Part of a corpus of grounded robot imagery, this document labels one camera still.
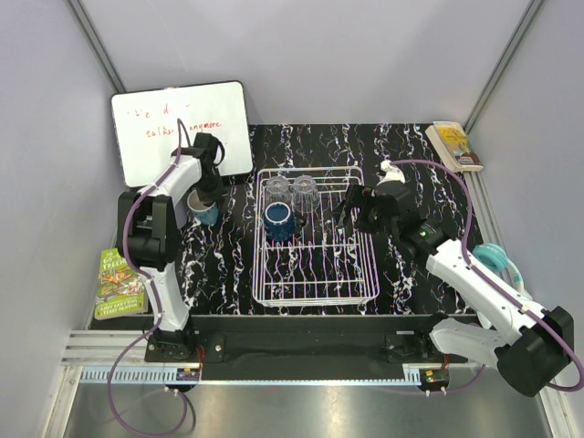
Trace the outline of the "teal floral ceramic mug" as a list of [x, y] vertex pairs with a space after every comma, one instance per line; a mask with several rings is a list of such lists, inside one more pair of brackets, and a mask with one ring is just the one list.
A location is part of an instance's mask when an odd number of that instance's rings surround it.
[[197, 220], [201, 225], [212, 226], [218, 221], [219, 209], [217, 203], [204, 203], [195, 190], [192, 190], [186, 198], [186, 206], [192, 219]]

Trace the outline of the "lavender plastic cup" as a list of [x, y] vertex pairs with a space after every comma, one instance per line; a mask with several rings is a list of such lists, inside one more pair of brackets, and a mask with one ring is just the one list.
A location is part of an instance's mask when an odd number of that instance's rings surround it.
[[179, 230], [182, 230], [186, 226], [186, 224], [187, 224], [187, 222], [189, 220], [188, 206], [187, 206], [187, 203], [186, 203], [187, 196], [188, 196], [188, 194], [186, 193], [178, 201], [178, 203], [174, 207], [175, 219], [176, 219], [176, 223], [177, 223], [177, 228]]

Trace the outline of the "dark blue ceramic mug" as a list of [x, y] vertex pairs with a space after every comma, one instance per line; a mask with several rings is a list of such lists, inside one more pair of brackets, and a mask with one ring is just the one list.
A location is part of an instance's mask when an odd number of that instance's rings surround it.
[[263, 215], [266, 239], [273, 242], [288, 242], [306, 226], [307, 219], [283, 202], [269, 204]]

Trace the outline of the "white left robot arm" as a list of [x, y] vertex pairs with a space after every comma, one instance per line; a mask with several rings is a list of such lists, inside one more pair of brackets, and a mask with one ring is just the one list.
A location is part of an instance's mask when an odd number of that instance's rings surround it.
[[225, 188], [215, 160], [223, 157], [223, 144], [199, 132], [192, 146], [172, 152], [168, 167], [153, 182], [118, 199], [118, 251], [145, 282], [156, 329], [171, 332], [164, 347], [178, 361], [195, 354], [197, 339], [183, 330], [189, 312], [174, 267], [180, 240], [175, 209], [190, 192], [204, 206], [222, 201]]

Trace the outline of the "clear glass cup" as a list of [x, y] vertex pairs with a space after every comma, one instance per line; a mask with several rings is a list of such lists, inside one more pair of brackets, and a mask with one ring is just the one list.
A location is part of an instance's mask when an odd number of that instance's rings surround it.
[[288, 179], [282, 175], [268, 179], [266, 182], [265, 197], [266, 206], [272, 203], [284, 203], [292, 206], [292, 192]]
[[291, 192], [295, 210], [302, 214], [315, 211], [320, 205], [318, 185], [313, 177], [300, 175], [292, 183]]

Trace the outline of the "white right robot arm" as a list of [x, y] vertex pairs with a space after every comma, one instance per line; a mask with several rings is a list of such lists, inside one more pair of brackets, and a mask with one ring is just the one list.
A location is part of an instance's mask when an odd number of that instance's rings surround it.
[[439, 222], [420, 216], [403, 183], [352, 184], [333, 216], [363, 233], [387, 235], [406, 259], [452, 287], [493, 326], [434, 317], [429, 330], [414, 339], [420, 359], [431, 362], [445, 353], [480, 362], [527, 397], [550, 386], [569, 364], [583, 369], [574, 352], [573, 317], [564, 308], [548, 310], [521, 296], [490, 272]]

